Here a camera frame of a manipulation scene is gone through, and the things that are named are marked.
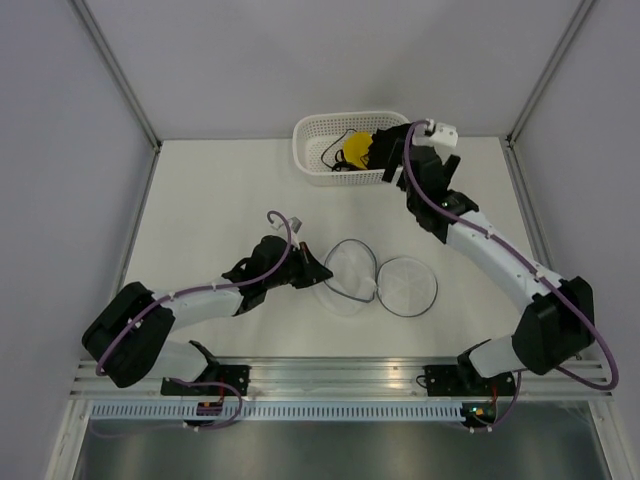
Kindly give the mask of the black lace bra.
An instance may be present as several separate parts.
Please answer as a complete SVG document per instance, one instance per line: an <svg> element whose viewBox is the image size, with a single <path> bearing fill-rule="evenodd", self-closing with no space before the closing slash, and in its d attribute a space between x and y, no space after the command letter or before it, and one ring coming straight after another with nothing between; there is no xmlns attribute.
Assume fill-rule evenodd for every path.
<svg viewBox="0 0 640 480"><path fill-rule="evenodd" d="M405 123L385 130L376 130L372 135L372 143L367 152L367 168L369 170L386 170L399 166L410 126L410 123Z"/></svg>

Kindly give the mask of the yellow bra black trim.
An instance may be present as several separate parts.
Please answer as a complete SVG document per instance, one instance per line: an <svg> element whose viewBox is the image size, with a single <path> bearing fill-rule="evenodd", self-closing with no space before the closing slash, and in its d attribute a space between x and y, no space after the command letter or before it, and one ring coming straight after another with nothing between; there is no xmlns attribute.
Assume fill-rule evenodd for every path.
<svg viewBox="0 0 640 480"><path fill-rule="evenodd" d="M331 172L368 170L367 152L371 143L371 134L349 128L321 153L320 162Z"/></svg>

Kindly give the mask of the round white mesh laundry bag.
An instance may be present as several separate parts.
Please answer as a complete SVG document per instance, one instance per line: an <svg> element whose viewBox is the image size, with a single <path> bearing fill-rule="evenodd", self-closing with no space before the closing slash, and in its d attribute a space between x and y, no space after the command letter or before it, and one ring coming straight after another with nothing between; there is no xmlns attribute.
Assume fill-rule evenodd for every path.
<svg viewBox="0 0 640 480"><path fill-rule="evenodd" d="M438 295L438 280L428 265L410 256L380 262L373 249L358 239L338 242L320 263L333 277L313 292L335 315L354 316L377 302L397 317L415 318L429 311Z"/></svg>

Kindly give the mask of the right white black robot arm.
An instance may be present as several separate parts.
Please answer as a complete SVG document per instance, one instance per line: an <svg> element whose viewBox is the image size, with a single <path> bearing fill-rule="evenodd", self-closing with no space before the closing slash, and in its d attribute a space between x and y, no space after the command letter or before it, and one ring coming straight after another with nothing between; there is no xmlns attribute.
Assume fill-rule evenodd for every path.
<svg viewBox="0 0 640 480"><path fill-rule="evenodd" d="M383 174L406 195L418 225L471 260L511 300L520 319L515 330L486 339L457 358L459 388L478 395L493 378L530 371L562 371L565 361L597 342L593 290L527 258L490 225L479 206L449 184L460 159L442 160L429 146L404 147L395 140Z"/></svg>

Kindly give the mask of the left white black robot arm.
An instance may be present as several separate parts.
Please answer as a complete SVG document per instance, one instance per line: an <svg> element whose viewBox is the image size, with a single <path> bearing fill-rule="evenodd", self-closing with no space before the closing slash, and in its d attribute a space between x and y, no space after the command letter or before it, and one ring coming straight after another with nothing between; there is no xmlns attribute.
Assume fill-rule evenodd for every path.
<svg viewBox="0 0 640 480"><path fill-rule="evenodd" d="M153 291L139 281L125 285L87 328L81 343L96 361L97 375L119 388L159 376L206 396L222 380L218 360L197 340L170 340L173 331L243 315L261 305L271 289L305 289L332 276L306 243L289 244L268 235L250 256L210 284L175 293Z"/></svg>

